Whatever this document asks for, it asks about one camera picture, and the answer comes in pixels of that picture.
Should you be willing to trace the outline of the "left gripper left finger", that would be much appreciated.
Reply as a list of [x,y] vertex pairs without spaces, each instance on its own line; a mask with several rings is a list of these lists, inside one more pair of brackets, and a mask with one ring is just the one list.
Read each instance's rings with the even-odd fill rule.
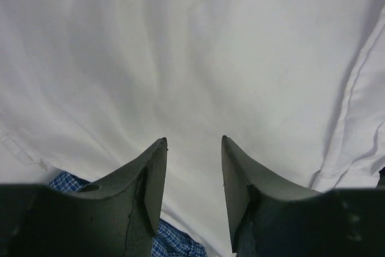
[[77,192],[1,185],[2,256],[150,256],[158,232],[167,141]]

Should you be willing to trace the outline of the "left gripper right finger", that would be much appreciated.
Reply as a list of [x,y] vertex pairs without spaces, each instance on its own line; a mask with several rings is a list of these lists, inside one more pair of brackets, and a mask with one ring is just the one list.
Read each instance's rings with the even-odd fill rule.
[[383,256],[384,189],[319,193],[221,141],[224,193],[236,256]]

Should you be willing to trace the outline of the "white long sleeve shirt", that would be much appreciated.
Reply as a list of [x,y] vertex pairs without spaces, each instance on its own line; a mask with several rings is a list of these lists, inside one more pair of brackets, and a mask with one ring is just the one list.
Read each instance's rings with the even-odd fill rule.
[[316,191],[384,167],[384,0],[1,0],[1,181],[95,181],[165,137],[162,216],[230,256],[227,135]]

